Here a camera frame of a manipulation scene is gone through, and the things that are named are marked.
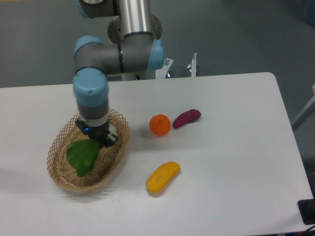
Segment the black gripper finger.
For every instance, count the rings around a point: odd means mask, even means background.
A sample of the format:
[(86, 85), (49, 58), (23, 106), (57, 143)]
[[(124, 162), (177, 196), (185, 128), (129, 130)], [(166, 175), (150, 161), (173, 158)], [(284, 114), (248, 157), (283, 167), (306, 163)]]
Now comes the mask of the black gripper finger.
[(85, 124), (85, 120), (77, 119), (75, 124), (84, 135), (89, 135), (89, 127)]
[(116, 132), (107, 132), (100, 136), (99, 145), (100, 147), (112, 147), (119, 140)]

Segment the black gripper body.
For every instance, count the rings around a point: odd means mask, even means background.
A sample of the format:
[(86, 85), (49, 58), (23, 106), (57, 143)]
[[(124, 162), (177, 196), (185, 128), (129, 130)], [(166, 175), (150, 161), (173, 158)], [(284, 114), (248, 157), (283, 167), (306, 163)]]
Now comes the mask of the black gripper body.
[(88, 126), (88, 127), (89, 127), (89, 135), (88, 136), (92, 139), (99, 139), (102, 134), (109, 132), (109, 122), (106, 122), (100, 126), (95, 126), (95, 127)]

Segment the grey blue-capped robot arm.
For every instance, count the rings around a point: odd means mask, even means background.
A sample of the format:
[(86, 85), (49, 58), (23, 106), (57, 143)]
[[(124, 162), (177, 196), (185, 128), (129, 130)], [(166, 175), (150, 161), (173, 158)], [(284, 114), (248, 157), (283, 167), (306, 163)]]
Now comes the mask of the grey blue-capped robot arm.
[(161, 69), (163, 42), (154, 36), (148, 0), (78, 0), (76, 6), (89, 19), (117, 16), (120, 20), (118, 42), (106, 46), (96, 36), (82, 36), (73, 56), (73, 91), (80, 114), (76, 124), (101, 148), (111, 147), (118, 136), (109, 130), (107, 76)]

